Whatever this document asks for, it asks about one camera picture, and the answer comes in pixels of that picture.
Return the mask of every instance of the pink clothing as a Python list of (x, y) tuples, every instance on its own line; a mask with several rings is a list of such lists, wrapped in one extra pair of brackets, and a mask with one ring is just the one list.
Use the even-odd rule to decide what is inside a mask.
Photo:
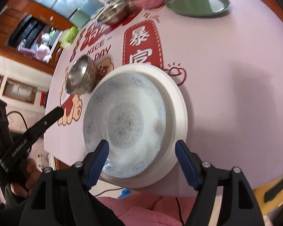
[[(126, 226), (181, 226), (175, 197), (135, 192), (122, 199), (99, 197), (98, 200), (111, 208)], [(195, 198), (178, 198), (183, 221), (186, 222)]]

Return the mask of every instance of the white bowl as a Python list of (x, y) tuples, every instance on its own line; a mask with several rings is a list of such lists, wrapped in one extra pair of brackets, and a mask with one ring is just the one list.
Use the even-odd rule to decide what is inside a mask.
[(159, 90), (166, 110), (165, 136), (156, 158), (142, 173), (129, 178), (116, 178), (102, 172), (101, 177), (120, 187), (142, 188), (162, 179), (177, 163), (175, 143), (177, 140), (186, 141), (187, 110), (183, 96), (172, 78), (160, 68), (150, 64), (127, 64), (118, 67), (100, 81), (94, 92), (109, 78), (121, 73), (139, 73), (147, 77)]
[(88, 152), (109, 142), (103, 172), (117, 178), (142, 173), (157, 156), (166, 129), (164, 101), (156, 86), (138, 73), (105, 80), (86, 107), (83, 135)]

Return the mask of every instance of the blue gripper pad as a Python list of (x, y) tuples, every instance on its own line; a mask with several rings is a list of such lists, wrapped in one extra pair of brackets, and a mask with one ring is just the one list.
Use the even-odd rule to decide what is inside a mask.
[(197, 181), (196, 169), (193, 166), (189, 156), (187, 155), (181, 143), (185, 145), (185, 143), (182, 140), (178, 140), (176, 142), (175, 154), (177, 156), (177, 159), (179, 161), (183, 174), (186, 177), (186, 181), (188, 182), (190, 186), (192, 186), (196, 191), (198, 191), (200, 188), (200, 184)]
[(86, 183), (86, 187), (88, 189), (91, 189), (92, 186), (95, 186), (97, 184), (97, 180), (100, 177), (100, 174), (102, 172), (103, 166), (106, 162), (106, 159), (109, 154), (109, 143), (107, 140), (102, 140), (99, 144), (101, 146), (101, 143), (104, 142), (102, 149), (100, 150), (99, 154), (97, 155), (94, 163), (92, 164), (91, 168), (88, 172), (88, 180)]

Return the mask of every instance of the hand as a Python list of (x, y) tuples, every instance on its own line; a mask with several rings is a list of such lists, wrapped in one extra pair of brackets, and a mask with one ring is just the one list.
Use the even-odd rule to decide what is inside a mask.
[(27, 172), (29, 173), (29, 178), (27, 179), (27, 182), (25, 184), (27, 190), (23, 188), (20, 184), (17, 182), (11, 183), (11, 191), (20, 197), (26, 198), (29, 196), (32, 192), (33, 187), (35, 186), (41, 172), (37, 169), (37, 166), (35, 164), (35, 161), (33, 159), (29, 159), (26, 167)]

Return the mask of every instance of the table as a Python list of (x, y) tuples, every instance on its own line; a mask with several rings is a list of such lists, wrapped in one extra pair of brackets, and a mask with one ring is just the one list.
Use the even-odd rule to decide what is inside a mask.
[[(218, 18), (184, 17), (164, 6), (138, 11), (117, 27), (89, 22), (53, 75), (46, 112), (62, 104), (65, 115), (45, 133), (45, 150), (68, 165), (86, 155), (82, 125), (91, 94), (67, 96), (62, 89), (67, 70), (87, 53), (102, 76), (129, 62), (170, 74), (186, 101), (186, 143), (203, 161), (239, 166), (252, 188), (283, 175), (283, 23), (260, 0), (230, 2)], [(178, 163), (139, 190), (194, 194)]]

